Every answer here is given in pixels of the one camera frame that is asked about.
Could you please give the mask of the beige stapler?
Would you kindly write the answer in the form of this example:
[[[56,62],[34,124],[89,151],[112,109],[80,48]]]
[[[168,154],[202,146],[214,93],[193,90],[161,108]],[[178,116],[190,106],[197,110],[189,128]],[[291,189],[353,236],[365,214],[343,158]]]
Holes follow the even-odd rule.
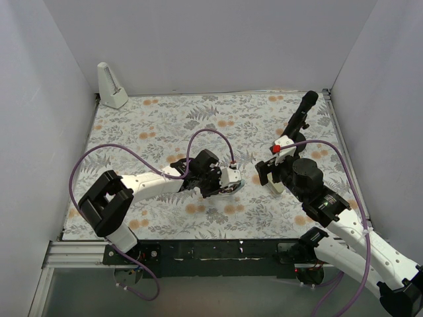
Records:
[[[267,177],[268,177],[268,183],[267,183],[266,186],[268,187],[268,189],[274,195],[280,195],[280,194],[282,194],[284,192],[284,186],[283,186],[283,184],[280,183],[280,182],[278,182],[278,183],[273,182],[273,177],[272,177],[272,174],[271,173],[269,173],[267,175]]]

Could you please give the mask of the light blue stapler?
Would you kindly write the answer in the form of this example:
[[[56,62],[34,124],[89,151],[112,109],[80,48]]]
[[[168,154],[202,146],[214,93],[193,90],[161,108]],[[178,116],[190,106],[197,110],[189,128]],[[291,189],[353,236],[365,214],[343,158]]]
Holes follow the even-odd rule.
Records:
[[[231,182],[228,186],[225,186],[224,188],[220,188],[212,193],[212,195],[218,195],[221,197],[234,195],[238,191],[240,191],[245,185],[244,180],[240,180],[238,182]]]

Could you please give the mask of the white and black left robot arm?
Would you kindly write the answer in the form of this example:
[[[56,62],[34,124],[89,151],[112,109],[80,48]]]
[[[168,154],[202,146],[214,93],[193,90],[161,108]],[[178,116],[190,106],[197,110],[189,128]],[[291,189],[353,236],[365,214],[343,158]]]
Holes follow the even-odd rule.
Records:
[[[134,264],[140,258],[136,235],[124,218],[131,205],[162,194],[175,194],[198,188],[206,198],[228,193],[241,181],[234,165],[220,167],[209,150],[194,158],[183,158],[159,172],[119,176],[104,172],[79,200],[78,207],[98,237],[118,249],[119,258]]]

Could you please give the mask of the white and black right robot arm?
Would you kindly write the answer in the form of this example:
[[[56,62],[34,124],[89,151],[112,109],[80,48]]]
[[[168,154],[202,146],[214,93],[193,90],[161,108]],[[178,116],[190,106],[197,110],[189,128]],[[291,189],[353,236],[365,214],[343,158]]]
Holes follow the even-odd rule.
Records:
[[[346,200],[326,187],[323,172],[309,158],[288,156],[256,164],[260,183],[272,177],[300,202],[321,227],[308,230],[297,243],[306,262],[318,259],[362,281],[391,316],[416,316],[422,310],[422,266],[396,251],[374,230],[365,228]]]

